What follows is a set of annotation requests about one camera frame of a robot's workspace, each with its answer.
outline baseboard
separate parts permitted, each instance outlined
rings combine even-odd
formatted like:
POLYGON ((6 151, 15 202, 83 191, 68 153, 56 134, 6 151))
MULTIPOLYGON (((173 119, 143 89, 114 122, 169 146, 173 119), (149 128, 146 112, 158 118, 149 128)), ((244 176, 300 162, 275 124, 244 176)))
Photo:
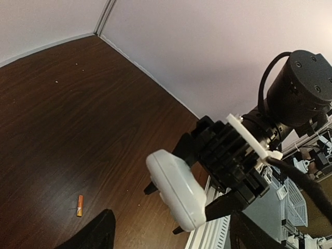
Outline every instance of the baseboard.
POLYGON ((37 52, 40 52, 42 50, 54 47, 56 45, 60 45, 60 44, 67 43, 67 42, 71 42, 72 40, 77 40, 77 39, 89 37, 89 36, 92 36, 92 35, 94 35, 94 34, 93 33, 88 33, 88 34, 83 34, 83 35, 77 35, 77 36, 74 36, 74 37, 71 37, 71 38, 67 38, 67 39, 64 39, 64 40, 56 41, 55 43, 50 43, 50 44, 47 44, 45 46, 42 46, 42 47, 30 50, 28 52, 22 53, 22 54, 20 54, 18 56, 15 56, 15 57, 12 57, 12 58, 10 58, 8 60, 5 60, 4 62, 0 62, 0 68, 3 67, 3 66, 5 66, 5 65, 8 65, 8 64, 10 64, 10 63, 12 63, 12 62, 20 59, 20 58, 29 56, 29 55, 31 55, 33 53, 37 53, 37 52))
POLYGON ((133 63, 135 66, 137 66, 143 73, 145 73, 147 76, 149 76, 151 79, 153 79, 160 87, 162 87, 169 95, 171 95, 173 98, 175 98, 180 104, 182 104, 185 108, 188 109, 192 114, 195 115, 195 117, 199 118, 188 106, 186 106, 180 99, 178 99, 172 92, 170 92, 167 88, 165 88, 148 70, 146 70, 144 67, 139 65, 137 62, 133 61, 126 53, 124 53, 121 49, 119 49, 114 43, 112 43, 105 35, 101 35, 100 38, 109 44, 112 48, 114 48, 116 51, 118 51, 122 56, 124 56, 127 60, 129 60, 131 63, 133 63))

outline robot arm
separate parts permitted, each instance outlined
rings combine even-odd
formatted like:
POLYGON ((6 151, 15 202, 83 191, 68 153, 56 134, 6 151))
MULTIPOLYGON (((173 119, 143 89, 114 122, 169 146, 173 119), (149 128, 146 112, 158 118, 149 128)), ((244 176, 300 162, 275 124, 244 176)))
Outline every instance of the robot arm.
POLYGON ((228 123, 213 122, 205 116, 192 132, 181 137, 172 152, 175 158, 172 155, 159 158, 156 153, 152 154, 155 160, 147 163, 154 183, 149 184, 145 193, 151 194, 159 189, 162 199, 186 231, 205 221, 244 210, 269 190, 270 170, 262 170, 263 165, 269 165, 266 159, 282 157, 276 149, 293 129, 301 128, 303 132, 309 123, 310 128, 314 127, 315 117, 322 116, 322 113, 326 116, 332 101, 331 77, 332 67, 321 54, 298 50, 276 57, 263 75, 258 107, 242 117, 230 115, 228 123), (267 75, 284 56, 289 58, 264 100, 262 93, 267 75), (190 167, 197 161, 209 173, 218 191, 226 193, 231 189, 207 205, 205 212, 202 207, 206 198, 201 197, 202 189, 189 177, 190 167), (160 168, 159 173, 153 168, 160 168), (175 174, 181 176, 177 177, 178 181, 186 183, 172 182, 175 174), (196 203, 193 210, 201 212, 192 211, 190 203, 196 203), (187 215, 192 226, 181 223, 183 214, 187 215))

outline white plastic part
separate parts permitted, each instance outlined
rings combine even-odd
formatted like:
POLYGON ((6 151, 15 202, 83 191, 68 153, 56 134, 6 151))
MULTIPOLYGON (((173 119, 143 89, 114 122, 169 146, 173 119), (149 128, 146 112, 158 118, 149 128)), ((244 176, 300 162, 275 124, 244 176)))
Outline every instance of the white plastic part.
POLYGON ((332 248, 332 239, 326 240, 325 238, 319 239, 319 248, 321 249, 331 249, 332 248))
POLYGON ((285 181, 288 189, 287 219, 293 226, 308 226, 307 203, 298 187, 289 178, 285 181))
POLYGON ((146 164, 161 199, 181 228, 190 232, 203 225, 206 195, 186 162, 162 149, 149 155, 146 164))
POLYGON ((310 235, 305 235, 305 249, 320 249, 319 242, 322 238, 315 238, 313 239, 310 235))
POLYGON ((283 200, 287 194, 288 189, 286 185, 282 185, 282 187, 276 191, 276 195, 278 196, 279 200, 283 200))
POLYGON ((289 236, 287 241, 294 246, 295 248, 299 248, 299 240, 294 236, 289 236))
POLYGON ((244 140, 254 149, 254 151, 258 154, 261 161, 264 164, 267 164, 265 162, 265 159, 267 157, 273 157, 275 159, 282 159, 283 154, 280 151, 274 150, 270 151, 264 148, 256 139, 255 137, 246 129, 246 127, 243 126, 241 121, 233 116, 232 114, 229 114, 226 118, 230 125, 233 126, 233 128, 243 137, 244 140))
POLYGON ((267 166, 263 172, 262 177, 265 179, 265 181, 270 185, 272 183, 272 169, 270 166, 267 166))
POLYGON ((293 164, 294 167, 296 167, 298 170, 300 170, 302 173, 307 174, 308 172, 308 167, 310 164, 309 160, 301 160, 298 161, 295 157, 293 158, 293 164))

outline black fabric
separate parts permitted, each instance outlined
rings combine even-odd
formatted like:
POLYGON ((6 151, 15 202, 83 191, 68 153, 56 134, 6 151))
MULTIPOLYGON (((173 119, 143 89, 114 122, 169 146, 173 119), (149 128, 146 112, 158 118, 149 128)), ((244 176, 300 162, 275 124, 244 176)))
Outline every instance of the black fabric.
POLYGON ((230 220, 232 249, 285 249, 242 212, 235 212, 230 220))
POLYGON ((113 249, 115 216, 105 209, 77 234, 55 249, 113 249))

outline metal frame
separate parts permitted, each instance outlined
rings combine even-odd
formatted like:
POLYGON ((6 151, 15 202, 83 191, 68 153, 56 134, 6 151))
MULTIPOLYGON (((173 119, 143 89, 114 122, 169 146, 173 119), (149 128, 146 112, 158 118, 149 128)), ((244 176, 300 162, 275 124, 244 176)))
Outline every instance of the metal frame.
POLYGON ((100 15, 97 25, 93 31, 93 33, 97 36, 101 36, 102 32, 106 26, 107 20, 110 16, 111 11, 113 10, 113 7, 115 5, 117 0, 107 0, 105 7, 103 9, 102 14, 100 15))

